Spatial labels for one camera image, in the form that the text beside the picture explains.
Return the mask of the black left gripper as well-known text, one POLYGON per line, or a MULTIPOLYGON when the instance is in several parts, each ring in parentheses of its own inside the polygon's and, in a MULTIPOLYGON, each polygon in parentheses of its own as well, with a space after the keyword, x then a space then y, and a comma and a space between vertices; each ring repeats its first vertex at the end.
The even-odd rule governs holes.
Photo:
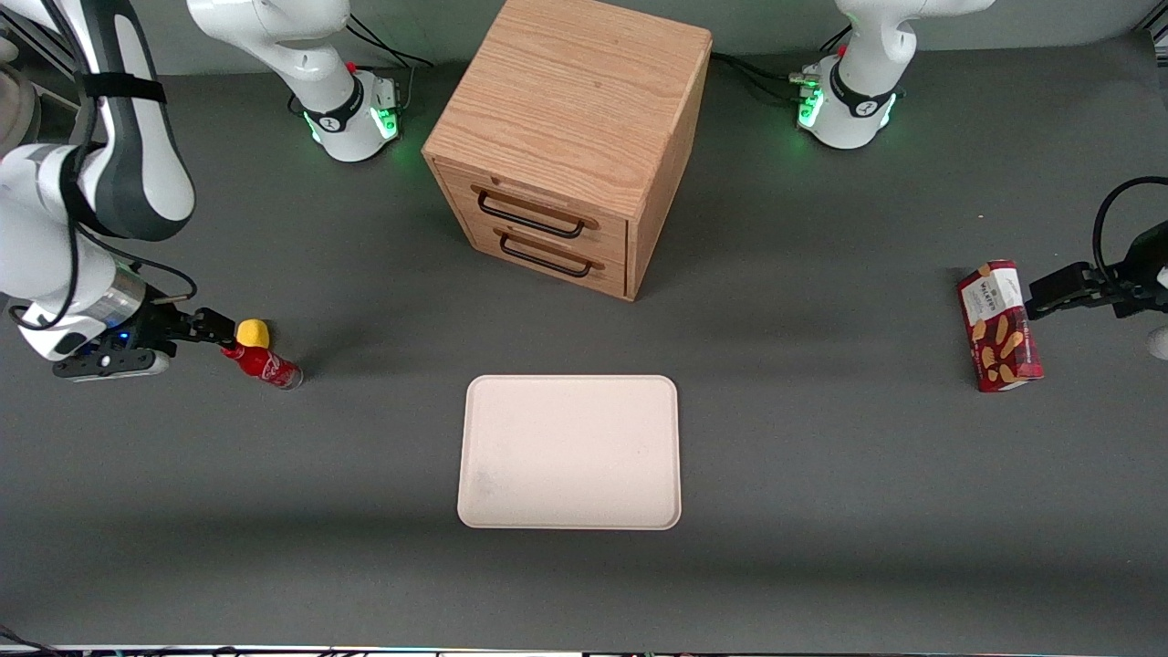
POLYGON ((1061 267, 1029 284, 1027 319, 1040 320, 1070 307, 1100 307, 1112 304, 1117 319, 1146 311, 1156 311, 1156 296, 1167 291, 1167 221, 1143 230, 1127 250, 1127 281, 1134 291, 1115 295, 1096 267, 1086 262, 1061 267))

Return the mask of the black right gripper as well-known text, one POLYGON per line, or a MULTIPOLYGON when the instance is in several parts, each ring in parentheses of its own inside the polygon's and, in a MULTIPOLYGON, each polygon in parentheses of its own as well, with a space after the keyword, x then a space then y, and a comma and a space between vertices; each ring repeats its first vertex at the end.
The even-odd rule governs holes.
POLYGON ((173 303, 154 304, 147 299, 128 320, 117 326, 117 348, 153 350, 168 358, 176 357, 180 343, 234 348, 236 328, 236 321, 211 307, 197 307, 188 316, 173 303))

